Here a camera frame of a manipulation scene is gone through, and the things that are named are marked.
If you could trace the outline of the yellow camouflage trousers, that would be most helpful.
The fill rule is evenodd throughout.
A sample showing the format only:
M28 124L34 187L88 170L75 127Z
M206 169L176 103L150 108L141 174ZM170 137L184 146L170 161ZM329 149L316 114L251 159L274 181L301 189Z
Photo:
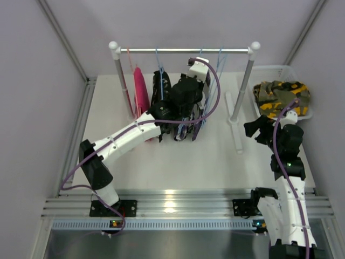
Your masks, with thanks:
M276 118L296 98L300 100L294 109L297 115L304 117L309 112L311 94L299 81L262 81L254 85L252 92L259 114L269 118Z

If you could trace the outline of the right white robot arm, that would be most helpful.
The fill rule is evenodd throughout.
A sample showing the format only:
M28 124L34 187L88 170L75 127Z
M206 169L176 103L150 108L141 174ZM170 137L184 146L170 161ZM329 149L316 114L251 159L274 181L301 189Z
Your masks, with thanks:
M270 258L326 258L309 224L305 200L306 173L299 157L303 130L293 124L281 126L262 115L244 125L247 137L273 152L271 170L277 190L257 187L251 191L251 208L264 218L271 246Z

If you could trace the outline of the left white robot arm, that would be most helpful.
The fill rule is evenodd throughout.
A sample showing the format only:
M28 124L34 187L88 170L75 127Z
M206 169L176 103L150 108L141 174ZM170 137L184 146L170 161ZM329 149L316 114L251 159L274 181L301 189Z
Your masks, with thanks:
M156 100L131 124L101 140L84 140L80 144L79 166L105 212L114 216L122 208L107 161L117 160L137 145L169 134L187 122L195 106L203 99L203 90L208 84L209 76L182 74L174 86L163 87L165 97L162 100Z

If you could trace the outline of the black camouflage trousers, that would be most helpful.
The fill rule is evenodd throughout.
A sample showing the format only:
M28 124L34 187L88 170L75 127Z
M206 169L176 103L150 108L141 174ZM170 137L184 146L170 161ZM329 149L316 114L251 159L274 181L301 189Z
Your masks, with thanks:
M171 82L166 72L155 71L153 75L153 94L148 112L155 120L172 120L173 108L170 102Z

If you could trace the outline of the purple camouflage trousers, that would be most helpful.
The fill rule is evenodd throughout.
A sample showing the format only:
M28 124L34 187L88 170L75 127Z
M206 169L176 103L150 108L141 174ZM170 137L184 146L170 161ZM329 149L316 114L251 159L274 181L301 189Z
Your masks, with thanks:
M201 118L199 114L199 110L197 107L197 103L194 105L191 113L180 113L182 116L183 121L192 121L195 119ZM194 141L197 138L197 135L201 129L201 122L192 123L192 124L180 124L174 131L174 140L175 141L183 141L186 139L188 135L191 135L191 139Z

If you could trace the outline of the pink trousers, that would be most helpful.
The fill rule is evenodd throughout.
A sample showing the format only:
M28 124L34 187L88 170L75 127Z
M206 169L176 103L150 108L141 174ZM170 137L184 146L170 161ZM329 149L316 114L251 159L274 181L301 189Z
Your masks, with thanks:
M139 67L136 67L133 72L134 77L134 101L135 101L135 114L139 118L150 108L150 101L148 98L147 87Z

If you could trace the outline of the white plastic basket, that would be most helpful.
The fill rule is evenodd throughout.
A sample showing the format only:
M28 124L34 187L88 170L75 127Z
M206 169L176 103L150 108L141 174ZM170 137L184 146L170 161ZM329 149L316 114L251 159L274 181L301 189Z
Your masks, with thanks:
M254 102L254 96L253 96L253 87L256 84L261 83L262 81L299 81L295 71L290 67L286 65L269 65L269 66L256 66L253 68L250 79L249 79L249 95L252 98L254 110L257 114L257 116L261 116L259 114L258 108L256 106L256 103ZM310 119L313 115L312 108L311 108L311 100L309 104L309 112L306 116L300 117L298 116L299 120L305 120Z

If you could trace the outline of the white clothes rack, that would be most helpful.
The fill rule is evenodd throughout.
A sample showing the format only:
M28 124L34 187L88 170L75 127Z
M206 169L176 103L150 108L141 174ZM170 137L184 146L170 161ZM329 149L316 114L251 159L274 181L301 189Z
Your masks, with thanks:
M153 76L153 96L148 98L147 88L141 70L133 70L134 100L131 101L125 82L120 54L123 49L117 42L110 42L113 60L118 72L122 93L129 115L136 119L149 120L158 127L156 136L174 134L175 140L182 140L193 134L195 139L201 126L213 113L220 101L220 72L202 57L188 60L189 70L182 73L175 85L163 66Z

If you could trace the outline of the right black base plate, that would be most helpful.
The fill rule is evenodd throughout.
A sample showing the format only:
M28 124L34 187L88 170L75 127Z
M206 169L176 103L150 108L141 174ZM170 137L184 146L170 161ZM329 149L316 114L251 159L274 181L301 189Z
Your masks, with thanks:
M257 205L251 199L234 199L232 205L234 216L248 219L251 216L261 215Z

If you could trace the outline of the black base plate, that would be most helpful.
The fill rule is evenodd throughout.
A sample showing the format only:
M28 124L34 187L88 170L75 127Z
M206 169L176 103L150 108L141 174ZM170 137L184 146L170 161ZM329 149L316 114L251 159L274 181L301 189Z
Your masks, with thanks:
M261 215L257 205L251 199L234 199L232 205L234 216L248 219L251 216Z
M120 200L112 206L114 210L123 217L135 217L137 211L137 200ZM99 200L93 200L89 211L90 217L115 217L112 210L105 207Z

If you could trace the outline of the aluminium rail frame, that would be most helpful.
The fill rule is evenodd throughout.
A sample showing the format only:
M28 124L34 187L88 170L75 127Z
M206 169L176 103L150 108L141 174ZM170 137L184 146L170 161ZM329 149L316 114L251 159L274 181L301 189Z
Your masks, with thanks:
M232 128L228 121L226 92L236 98L238 75L225 73L221 79L221 98L215 112L201 129L197 139L176 142L171 135L138 145L109 170L121 200L136 200L134 220L225 222L242 220L233 212L232 200L250 197L256 187L274 188L270 171L272 152L256 144L240 130L243 153L235 150ZM83 111L82 140L96 141L121 130L131 121L117 75L98 76L89 91ZM303 147L300 156L306 169L306 205L309 221L335 218L327 197L317 195L315 183ZM47 219L84 219L89 217L91 191L76 188L61 191L47 199L42 217Z

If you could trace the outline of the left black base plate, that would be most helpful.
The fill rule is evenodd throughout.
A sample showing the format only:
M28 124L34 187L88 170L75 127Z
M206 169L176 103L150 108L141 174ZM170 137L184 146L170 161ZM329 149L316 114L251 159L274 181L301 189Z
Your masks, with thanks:
M137 211L137 200L120 200L112 206L114 210L123 217L135 217ZM115 217L112 210L105 207L99 200L93 200L89 211L90 217Z

